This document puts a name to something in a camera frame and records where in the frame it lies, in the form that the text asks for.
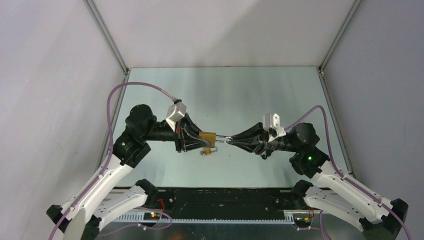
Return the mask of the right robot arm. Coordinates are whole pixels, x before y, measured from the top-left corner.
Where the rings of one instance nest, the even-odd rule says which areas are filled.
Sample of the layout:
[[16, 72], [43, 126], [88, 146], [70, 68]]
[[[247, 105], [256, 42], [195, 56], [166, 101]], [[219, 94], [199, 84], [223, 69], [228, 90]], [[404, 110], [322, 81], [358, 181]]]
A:
[[275, 151], [293, 152], [294, 171], [311, 181], [299, 180], [291, 190], [291, 204], [331, 214], [357, 228], [367, 240], [394, 240], [401, 231], [408, 204], [390, 200], [344, 173], [317, 148], [320, 138], [311, 123], [299, 123], [282, 136], [262, 123], [229, 138], [229, 144], [261, 156]]

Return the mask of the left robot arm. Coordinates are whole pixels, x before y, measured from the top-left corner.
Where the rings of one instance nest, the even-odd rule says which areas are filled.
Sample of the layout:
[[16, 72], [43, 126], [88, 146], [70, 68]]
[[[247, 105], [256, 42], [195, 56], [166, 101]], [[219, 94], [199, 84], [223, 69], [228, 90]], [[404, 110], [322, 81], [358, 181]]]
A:
[[182, 102], [171, 105], [163, 121], [157, 120], [148, 105], [136, 105], [125, 119], [124, 131], [112, 142], [107, 157], [88, 182], [66, 203], [47, 209], [54, 231], [93, 240], [110, 222], [134, 208], [162, 209], [158, 189], [147, 179], [138, 180], [117, 198], [107, 201], [105, 197], [151, 151], [149, 141], [173, 142], [179, 153], [213, 148], [214, 142], [201, 133]]

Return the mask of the large brass padlock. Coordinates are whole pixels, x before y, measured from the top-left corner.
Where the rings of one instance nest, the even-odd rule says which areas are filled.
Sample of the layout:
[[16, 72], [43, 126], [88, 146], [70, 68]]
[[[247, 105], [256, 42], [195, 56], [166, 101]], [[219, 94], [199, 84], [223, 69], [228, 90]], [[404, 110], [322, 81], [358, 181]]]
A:
[[199, 136], [202, 139], [206, 140], [209, 143], [209, 146], [211, 148], [214, 148], [216, 143], [225, 143], [226, 144], [233, 139], [231, 136], [218, 135], [215, 132], [205, 132], [205, 131], [200, 131]]

